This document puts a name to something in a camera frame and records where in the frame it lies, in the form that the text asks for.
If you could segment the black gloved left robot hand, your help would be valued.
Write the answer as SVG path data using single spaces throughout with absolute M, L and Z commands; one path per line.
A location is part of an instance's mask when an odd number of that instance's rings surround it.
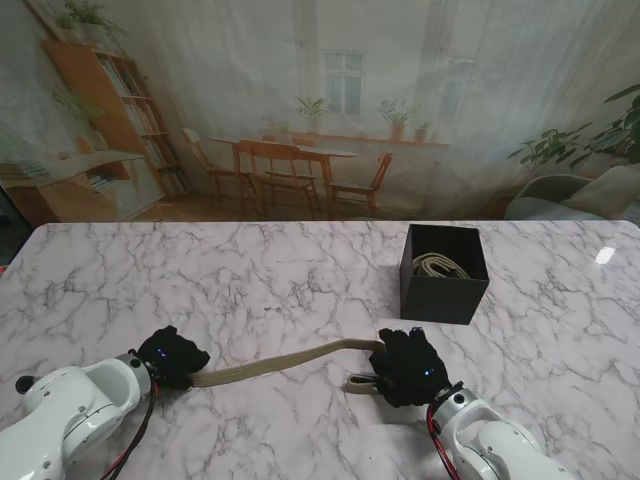
M 210 355 L 181 336 L 174 326 L 156 330 L 137 350 L 136 356 L 151 369 L 160 388 L 188 390 L 194 383 L 191 375 L 200 372 Z

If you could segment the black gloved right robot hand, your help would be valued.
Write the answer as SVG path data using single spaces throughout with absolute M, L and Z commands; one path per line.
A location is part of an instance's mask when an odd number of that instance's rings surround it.
M 377 376 L 376 388 L 393 407 L 431 404 L 452 384 L 444 362 L 427 340 L 422 328 L 409 332 L 379 331 L 383 352 L 374 352 L 369 361 Z

